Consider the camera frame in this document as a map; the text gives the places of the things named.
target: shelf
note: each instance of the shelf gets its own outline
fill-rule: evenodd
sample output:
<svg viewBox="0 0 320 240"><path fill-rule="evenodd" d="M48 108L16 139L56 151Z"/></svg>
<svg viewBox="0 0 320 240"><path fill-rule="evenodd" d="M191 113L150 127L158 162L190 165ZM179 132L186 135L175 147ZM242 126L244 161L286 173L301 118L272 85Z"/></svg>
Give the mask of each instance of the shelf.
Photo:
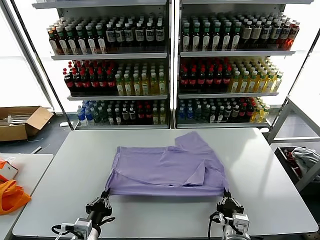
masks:
<svg viewBox="0 0 320 240"><path fill-rule="evenodd" d="M165 5L166 0L48 0L32 4L35 9Z"/></svg>
<svg viewBox="0 0 320 240"><path fill-rule="evenodd" d="M182 0L182 4L310 4L314 0Z"/></svg>
<svg viewBox="0 0 320 240"><path fill-rule="evenodd" d="M167 95L150 95L150 96L68 96L70 101L98 101L98 100L163 100Z"/></svg>
<svg viewBox="0 0 320 240"><path fill-rule="evenodd" d="M155 125L92 125L92 126L81 126L77 125L76 130L125 130L125 129L168 129L167 124L155 124Z"/></svg>
<svg viewBox="0 0 320 240"><path fill-rule="evenodd" d="M55 55L53 60L95 60L95 59L164 59L166 52L147 53L110 53L110 54L80 54L80 55Z"/></svg>
<svg viewBox="0 0 320 240"><path fill-rule="evenodd" d="M270 128L268 122L241 122L241 123L184 123L177 124L178 129L217 129L217 128Z"/></svg>
<svg viewBox="0 0 320 240"><path fill-rule="evenodd" d="M241 98L277 96L278 92L245 92L245 93L210 93L210 94L179 94L179 99L214 99L214 98Z"/></svg>
<svg viewBox="0 0 320 240"><path fill-rule="evenodd" d="M261 50L261 51L182 51L180 57L245 57L245 56L291 56L295 51Z"/></svg>

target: white table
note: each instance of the white table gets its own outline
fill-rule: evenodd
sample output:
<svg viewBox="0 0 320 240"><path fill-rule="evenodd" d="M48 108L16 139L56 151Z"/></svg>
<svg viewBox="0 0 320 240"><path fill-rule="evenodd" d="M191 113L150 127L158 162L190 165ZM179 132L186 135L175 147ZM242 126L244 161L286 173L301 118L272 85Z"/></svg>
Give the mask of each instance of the white table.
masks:
<svg viewBox="0 0 320 240"><path fill-rule="evenodd" d="M0 157L13 160L11 164L19 170L15 176L17 184L22 186L27 194L31 195L31 202L35 201L36 197L33 197L32 193L54 156L52 154L0 153ZM10 214L0 215L0 239L9 238L11 229L23 208L21 207Z"/></svg>
<svg viewBox="0 0 320 240"><path fill-rule="evenodd" d="M34 191L12 232L55 237L53 225L86 218L100 196L117 146L164 147L192 129L72 131ZM232 196L244 205L254 236L310 233L318 225L267 141L256 128L194 129L225 166ZM111 196L115 221L102 239L206 238L220 197ZM222 228L212 224L211 236Z"/></svg>

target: orange bag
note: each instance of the orange bag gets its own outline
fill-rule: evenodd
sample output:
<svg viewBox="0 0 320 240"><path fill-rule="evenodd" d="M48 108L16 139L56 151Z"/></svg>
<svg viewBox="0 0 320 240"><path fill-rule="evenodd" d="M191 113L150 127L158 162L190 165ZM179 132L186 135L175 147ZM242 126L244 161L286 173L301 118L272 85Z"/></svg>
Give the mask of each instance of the orange bag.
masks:
<svg viewBox="0 0 320 240"><path fill-rule="evenodd" d="M12 213L31 200L16 180L0 184L0 215Z"/></svg>

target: yellow bottle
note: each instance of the yellow bottle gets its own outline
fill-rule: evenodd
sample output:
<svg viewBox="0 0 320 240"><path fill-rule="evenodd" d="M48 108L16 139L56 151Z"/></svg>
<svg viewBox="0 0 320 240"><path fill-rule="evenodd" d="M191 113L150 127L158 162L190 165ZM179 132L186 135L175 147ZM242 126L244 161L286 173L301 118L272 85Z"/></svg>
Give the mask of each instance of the yellow bottle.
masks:
<svg viewBox="0 0 320 240"><path fill-rule="evenodd" d="M267 80L265 81L264 87L262 89L263 93L270 93L271 92L271 88L275 82L274 77L275 77L275 71L271 70Z"/></svg>
<svg viewBox="0 0 320 240"><path fill-rule="evenodd" d="M255 70L252 71L251 77L248 81L248 84L246 85L246 90L245 90L246 93L253 93L254 92L254 89L256 88L257 83L258 83L257 74L258 74L257 71L255 71Z"/></svg>
<svg viewBox="0 0 320 240"><path fill-rule="evenodd" d="M242 77L242 81L241 81L241 86L239 89L239 93L244 93L246 90L246 87L248 85L248 81L249 81L249 72L248 71L244 71L243 72L243 77Z"/></svg>
<svg viewBox="0 0 320 240"><path fill-rule="evenodd" d="M261 72L259 82L256 85L255 93L262 93L262 90L264 89L264 86L266 84L266 77L267 77L267 71L264 70Z"/></svg>
<svg viewBox="0 0 320 240"><path fill-rule="evenodd" d="M250 123L257 123L259 121L260 111L261 111L261 105L257 105L254 113L252 114L252 116L250 118Z"/></svg>
<svg viewBox="0 0 320 240"><path fill-rule="evenodd" d="M143 96L148 96L149 95L149 81L147 79L146 73L141 74L141 85L142 85Z"/></svg>
<svg viewBox="0 0 320 240"><path fill-rule="evenodd" d="M236 93L237 92L237 88L238 88L238 85L239 85L239 75L240 75L239 71L235 71L234 72L234 77L233 77L233 80L232 80L232 84L229 85L231 87L230 91L229 91L230 93Z"/></svg>
<svg viewBox="0 0 320 240"><path fill-rule="evenodd" d="M259 123L264 123L269 115L269 109L270 106L269 105L265 105L263 113L260 115L260 118L258 120Z"/></svg>

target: folded shirt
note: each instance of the folded shirt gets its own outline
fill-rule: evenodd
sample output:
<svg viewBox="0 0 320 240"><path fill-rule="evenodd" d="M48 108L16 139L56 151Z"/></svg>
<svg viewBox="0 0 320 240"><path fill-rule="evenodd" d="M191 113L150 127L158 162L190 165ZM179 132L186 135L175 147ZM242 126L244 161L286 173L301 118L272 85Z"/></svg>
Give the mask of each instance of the folded shirt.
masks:
<svg viewBox="0 0 320 240"><path fill-rule="evenodd" d="M117 148L105 189L112 195L222 196L228 181L215 152L190 132L175 146Z"/></svg>

